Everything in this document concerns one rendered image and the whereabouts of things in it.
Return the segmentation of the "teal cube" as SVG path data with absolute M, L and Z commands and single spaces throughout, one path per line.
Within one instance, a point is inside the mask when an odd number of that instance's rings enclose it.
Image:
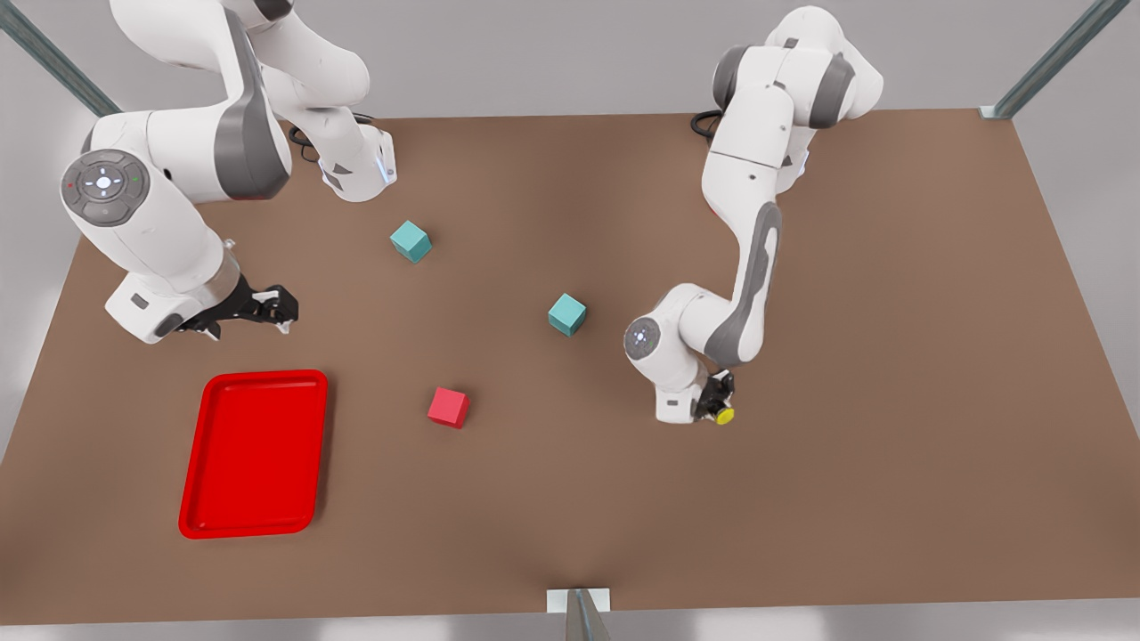
M 575 336 L 575 332 L 581 328 L 583 322 L 586 318 L 587 307 L 583 305 L 581 301 L 575 299 L 575 297 L 563 295 L 557 297 L 552 307 L 549 307 L 549 313 L 547 313 L 547 320 L 553 328 L 557 328 L 559 333 L 565 334 L 565 336 Z
M 412 222 L 400 224 L 388 240 L 394 244 L 396 252 L 410 260 L 412 263 L 420 263 L 420 260 L 427 255 L 427 252 L 433 248 L 427 232 Z

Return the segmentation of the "silver frame post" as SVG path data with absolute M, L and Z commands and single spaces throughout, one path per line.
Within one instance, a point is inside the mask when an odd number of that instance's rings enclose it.
M 610 589 L 547 589 L 547 612 L 565 614 L 565 641 L 611 641 L 602 612 L 611 612 Z
M 978 107 L 982 120 L 1013 120 L 1131 3 L 1132 0 L 1096 0 L 994 105 Z
M 107 94 L 95 86 L 93 81 L 87 78 L 85 73 L 78 68 L 78 65 L 70 60 L 49 36 L 44 35 L 44 32 L 41 32 L 41 29 L 36 29 L 36 24 L 28 21 L 28 16 L 21 13 L 21 8 L 13 5 L 13 0 L 0 0 L 0 31 L 11 36 L 24 52 L 28 52 L 28 57 L 36 60 L 49 76 L 64 86 L 93 115 L 106 117 L 122 113 L 119 105 L 109 100 Z

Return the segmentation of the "red plastic tray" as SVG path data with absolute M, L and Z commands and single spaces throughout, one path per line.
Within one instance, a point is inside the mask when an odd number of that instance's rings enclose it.
M 202 393 L 178 528 L 186 539 L 298 534 L 316 512 L 329 379 L 215 375 Z

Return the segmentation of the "red cube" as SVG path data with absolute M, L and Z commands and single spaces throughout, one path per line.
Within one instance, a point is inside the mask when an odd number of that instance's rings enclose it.
M 435 422 L 435 425 L 448 425 L 453 429 L 461 429 L 469 414 L 467 393 L 455 391 L 448 388 L 435 388 L 430 407 L 427 407 L 427 419 Z

